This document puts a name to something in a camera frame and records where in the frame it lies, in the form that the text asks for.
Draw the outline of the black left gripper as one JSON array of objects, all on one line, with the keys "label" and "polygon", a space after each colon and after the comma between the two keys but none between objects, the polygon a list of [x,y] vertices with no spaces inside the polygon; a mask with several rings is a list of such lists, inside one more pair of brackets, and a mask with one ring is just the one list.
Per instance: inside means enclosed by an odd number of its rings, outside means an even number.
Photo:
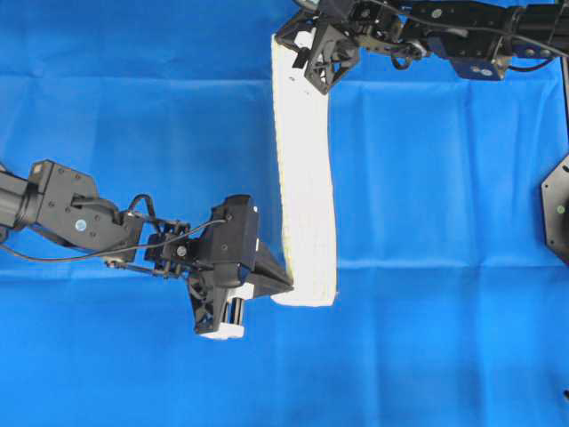
[{"label": "black left gripper", "polygon": [[227,197],[212,209],[210,222],[197,240],[188,278],[194,331],[214,340],[241,338],[244,327],[228,314],[234,299],[231,291],[242,286],[251,272],[254,297],[291,292],[293,279],[264,242],[259,242],[256,253],[259,213],[252,197]]}]

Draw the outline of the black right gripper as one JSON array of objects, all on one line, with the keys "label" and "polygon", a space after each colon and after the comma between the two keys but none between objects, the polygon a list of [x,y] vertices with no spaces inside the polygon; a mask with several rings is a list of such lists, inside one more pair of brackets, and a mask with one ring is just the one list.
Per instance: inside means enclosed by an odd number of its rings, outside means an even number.
[{"label": "black right gripper", "polygon": [[299,10],[275,34],[295,52],[294,68],[323,95],[359,61],[359,47],[349,32],[354,1],[298,1]]}]

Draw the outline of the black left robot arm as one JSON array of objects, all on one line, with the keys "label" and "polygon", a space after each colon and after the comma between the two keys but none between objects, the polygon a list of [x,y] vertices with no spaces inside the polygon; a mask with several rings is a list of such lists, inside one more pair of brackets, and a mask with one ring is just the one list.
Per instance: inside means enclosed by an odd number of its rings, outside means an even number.
[{"label": "black left robot arm", "polygon": [[111,269],[185,279],[194,331],[204,338],[243,337],[246,301],[293,290],[260,240],[260,214],[246,195],[227,197],[191,227],[159,218],[147,194],[121,210],[90,175],[44,160],[26,179],[1,170],[1,239],[24,229],[76,250],[78,262],[100,258]]}]

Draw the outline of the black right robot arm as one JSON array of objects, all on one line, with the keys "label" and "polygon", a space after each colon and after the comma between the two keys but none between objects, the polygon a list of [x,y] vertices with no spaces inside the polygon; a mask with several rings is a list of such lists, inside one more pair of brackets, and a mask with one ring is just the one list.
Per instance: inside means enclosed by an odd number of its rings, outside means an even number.
[{"label": "black right robot arm", "polygon": [[327,94],[366,50],[408,69],[435,54],[463,79],[501,81],[513,58],[542,68],[568,55],[568,3],[499,6],[480,1],[300,1],[276,32],[294,68]]}]

